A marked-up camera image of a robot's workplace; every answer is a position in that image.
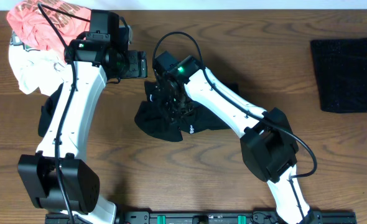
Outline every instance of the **wood grain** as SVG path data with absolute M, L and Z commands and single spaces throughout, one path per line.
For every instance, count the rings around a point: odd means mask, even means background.
M 243 97 L 284 111 L 294 132 L 314 150 L 319 167 L 300 180 L 308 203 L 322 210 L 353 210 L 367 223 L 367 113 L 320 111 L 309 41 L 367 37 L 367 11 L 122 11 L 134 31 L 131 49 L 151 59 L 164 34 L 193 35 L 208 67 L 239 83 Z M 11 28 L 0 12 L 0 223 L 41 223 L 17 173 L 21 154 L 33 154 L 40 106 L 46 96 L 25 95 L 9 67 Z M 196 55 L 183 37 L 160 47 L 176 57 Z M 148 80 L 154 80 L 149 70 Z M 101 193 L 116 203 L 153 210 L 252 210 L 275 207 L 265 183 L 243 164 L 231 130 L 183 134 L 182 142 L 151 138 L 134 123 L 144 80 L 108 85 L 88 140 L 88 165 Z M 312 167 L 304 150 L 299 172 Z

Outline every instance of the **wooden table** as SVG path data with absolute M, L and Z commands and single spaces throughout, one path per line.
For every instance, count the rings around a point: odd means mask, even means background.
M 151 54 L 164 34 L 193 35 L 208 67 L 241 95 L 267 110 L 278 107 L 318 159 L 318 171 L 300 180 L 313 208 L 353 210 L 367 223 L 367 113 L 334 114 L 319 108 L 309 41 L 367 37 L 367 11 L 122 11 L 132 26 L 131 49 Z M 0 223 L 41 223 L 17 173 L 21 154 L 34 154 L 40 106 L 46 96 L 19 91 L 8 63 L 11 28 L 0 12 Z M 183 37 L 161 45 L 177 58 L 197 55 Z M 267 185 L 241 158 L 232 130 L 183 134 L 178 143 L 154 139 L 134 123 L 144 80 L 108 85 L 100 97 L 88 140 L 88 165 L 113 202 L 158 210 L 274 208 Z M 299 172 L 311 169 L 297 154 Z

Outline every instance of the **camera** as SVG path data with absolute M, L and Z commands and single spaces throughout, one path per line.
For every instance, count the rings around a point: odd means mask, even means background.
M 70 42 L 65 50 L 65 60 L 68 63 L 73 60 L 102 66 L 108 80 L 146 78 L 146 53 L 128 50 L 131 41 L 132 29 L 123 17 L 94 9 L 91 11 L 90 31 L 82 32 Z

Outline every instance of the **wire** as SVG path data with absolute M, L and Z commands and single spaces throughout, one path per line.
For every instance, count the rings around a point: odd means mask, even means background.
M 300 209 L 300 213 L 301 213 L 301 216 L 302 216 L 302 219 L 304 219 L 304 213 L 301 209 L 301 204 L 299 202 L 299 198 L 298 198 L 298 195 L 297 195 L 297 192 L 295 191 L 295 188 L 294 188 L 294 184 L 293 184 L 293 181 L 292 179 L 294 178 L 301 178 L 301 177 L 309 177 L 311 176 L 312 174 L 314 174 L 316 172 L 316 169 L 317 169 L 317 160 L 316 160 L 316 157 L 315 157 L 315 154 L 314 152 L 312 152 L 311 148 L 303 141 L 301 140 L 300 138 L 298 138 L 295 134 L 292 134 L 290 131 L 286 130 L 285 128 L 279 126 L 278 124 L 274 124 L 268 120 L 265 120 L 265 119 L 262 119 L 258 116 L 256 116 L 255 114 L 252 114 L 249 110 L 246 110 L 244 108 L 242 108 L 239 104 L 237 104 L 236 102 L 234 102 L 233 100 L 231 100 L 230 98 L 228 98 L 225 94 L 223 94 L 215 85 L 215 83 L 213 83 L 207 76 L 207 73 L 206 73 L 206 67 L 204 66 L 204 61 L 203 61 L 203 57 L 202 57 L 202 53 L 200 51 L 200 47 L 198 46 L 196 40 L 190 36 L 189 34 L 187 33 L 184 33 L 184 32 L 181 32 L 181 31 L 175 31 L 175 32 L 170 32 L 168 34 L 166 34 L 165 36 L 163 36 L 159 41 L 158 43 L 156 44 L 156 47 L 153 51 L 153 60 L 152 60 L 152 66 L 153 66 L 153 71 L 154 71 L 154 74 L 156 76 L 156 78 L 158 78 L 157 74 L 156 74 L 156 70 L 154 69 L 155 67 L 155 61 L 156 61 L 156 51 L 157 51 L 157 48 L 159 48 L 161 42 L 168 36 L 170 35 L 174 35 L 174 34 L 181 34 L 181 35 L 184 35 L 186 37 L 188 37 L 196 46 L 196 49 L 197 49 L 197 52 L 198 52 L 198 56 L 200 58 L 200 62 L 201 62 L 201 70 L 203 71 L 203 74 L 204 74 L 204 77 L 206 79 L 206 81 L 208 82 L 208 84 L 211 86 L 211 89 L 212 90 L 215 90 L 222 98 L 224 98 L 227 102 L 231 103 L 233 106 L 235 106 L 237 109 L 239 109 L 240 111 L 242 111 L 245 115 L 253 118 L 253 119 L 256 119 L 258 120 L 259 122 L 261 123 L 264 123 L 266 126 L 269 126 L 270 128 L 272 129 L 276 129 L 278 131 L 281 131 L 282 133 L 284 134 L 287 134 L 289 135 L 290 137 L 292 137 L 293 139 L 295 139 L 297 142 L 299 142 L 304 148 L 305 150 L 309 153 L 309 155 L 311 156 L 312 158 L 312 162 L 314 163 L 314 168 L 312 168 L 312 170 L 308 173 L 305 173 L 305 174 L 298 174 L 298 175 L 293 175 L 293 176 L 290 176 L 289 177 L 289 182 L 290 182 L 290 185 L 292 187 L 292 190 L 293 190 L 293 193 L 294 193 L 294 196 L 295 196 L 295 199 L 297 201 L 297 204 L 298 204 L 298 208 Z
M 66 204 L 66 210 L 67 210 L 67 213 L 68 213 L 68 216 L 69 216 L 70 224 L 74 224 L 73 212 L 72 212 L 71 207 L 70 207 L 70 202 L 69 202 L 69 199 L 68 199 L 68 195 L 66 193 L 65 185 L 63 184 L 62 171 L 60 170 L 61 165 L 60 165 L 60 158 L 59 158 L 59 156 L 60 156 L 59 145 L 61 144 L 60 135 L 62 134 L 62 128 L 63 128 L 63 124 L 65 122 L 67 111 L 69 109 L 70 103 L 72 102 L 72 99 L 73 99 L 74 92 L 76 90 L 76 84 L 77 84 L 76 68 L 75 68 L 75 65 L 74 65 L 74 59 L 73 59 L 73 55 L 72 55 L 71 51 L 69 51 L 68 46 L 67 46 L 65 40 L 63 39 L 63 37 L 60 35 L 60 32 L 58 31 L 58 29 L 55 27 L 55 25 L 49 19 L 48 15 L 44 12 L 43 7 L 47 8 L 49 10 L 55 11 L 55 12 L 62 13 L 62 14 L 67 15 L 67 16 L 71 16 L 71 17 L 76 18 L 76 19 L 81 19 L 83 21 L 89 22 L 89 20 L 71 15 L 71 14 L 66 13 L 66 12 L 59 11 L 57 9 L 51 8 L 51 7 L 43 5 L 41 3 L 38 4 L 38 7 L 39 7 L 39 10 L 40 10 L 41 14 L 44 16 L 44 18 L 47 20 L 49 25 L 52 27 L 53 31 L 55 31 L 56 35 L 58 36 L 61 43 L 65 47 L 66 56 L 69 57 L 70 65 L 72 66 L 72 74 L 73 74 L 72 88 L 70 90 L 70 94 L 69 94 L 69 97 L 67 99 L 65 109 L 63 110 L 62 117 L 60 118 L 60 122 L 59 122 L 59 125 L 58 125 L 58 130 L 57 130 L 57 135 L 55 137 L 55 168 L 56 168 L 56 173 L 57 173 L 58 185 L 60 187 L 60 191 L 62 192 L 62 196 L 63 196 L 63 199 L 64 199 L 65 204 Z

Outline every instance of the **black cloth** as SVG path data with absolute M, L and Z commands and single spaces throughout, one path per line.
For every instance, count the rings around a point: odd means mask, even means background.
M 39 122 L 39 136 L 44 137 L 47 134 L 48 128 L 51 125 L 53 114 L 57 109 L 60 93 L 62 92 L 63 84 L 60 84 L 57 91 L 55 91 L 43 106 L 41 106 L 41 116 Z
M 320 107 L 367 112 L 367 38 L 311 41 Z
M 154 138 L 178 142 L 182 141 L 181 131 L 194 134 L 206 129 L 229 128 L 217 115 L 201 104 L 197 104 L 195 109 L 183 118 L 174 122 L 168 121 L 162 113 L 164 104 L 160 99 L 163 99 L 163 96 L 156 86 L 156 83 L 145 82 L 147 101 L 141 103 L 135 116 L 135 123 L 146 134 Z M 227 85 L 227 87 L 238 93 L 237 84 Z

